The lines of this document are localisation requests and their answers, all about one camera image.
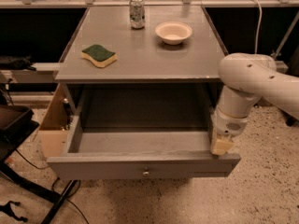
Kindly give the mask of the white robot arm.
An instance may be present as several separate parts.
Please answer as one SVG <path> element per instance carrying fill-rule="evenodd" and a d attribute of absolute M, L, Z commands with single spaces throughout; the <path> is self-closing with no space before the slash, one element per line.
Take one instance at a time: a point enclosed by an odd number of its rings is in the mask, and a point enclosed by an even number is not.
<path fill-rule="evenodd" d="M 278 72 L 273 58 L 232 53 L 221 60 L 219 76 L 223 87 L 212 116 L 212 154 L 223 155 L 233 146 L 260 99 L 299 119 L 299 78 Z"/>

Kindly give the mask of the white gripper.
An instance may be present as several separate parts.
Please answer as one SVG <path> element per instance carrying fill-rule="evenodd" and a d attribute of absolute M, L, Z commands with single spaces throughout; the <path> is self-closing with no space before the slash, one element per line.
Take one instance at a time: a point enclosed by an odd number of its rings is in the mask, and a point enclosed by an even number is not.
<path fill-rule="evenodd" d="M 213 118 L 216 132 L 212 134 L 211 153 L 218 156 L 226 154 L 234 145 L 232 137 L 242 134 L 247 123 L 247 118 L 232 118 L 216 109 Z"/>

